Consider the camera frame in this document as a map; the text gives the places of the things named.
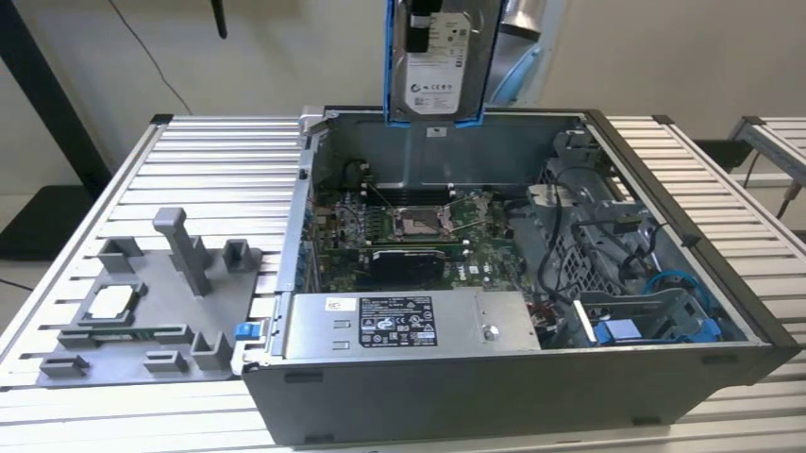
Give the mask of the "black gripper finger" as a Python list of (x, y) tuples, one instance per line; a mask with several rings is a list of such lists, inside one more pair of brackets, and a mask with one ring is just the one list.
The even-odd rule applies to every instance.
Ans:
[(408, 4), (408, 23), (405, 28), (405, 51), (425, 53), (431, 24), (431, 2), (412, 0)]

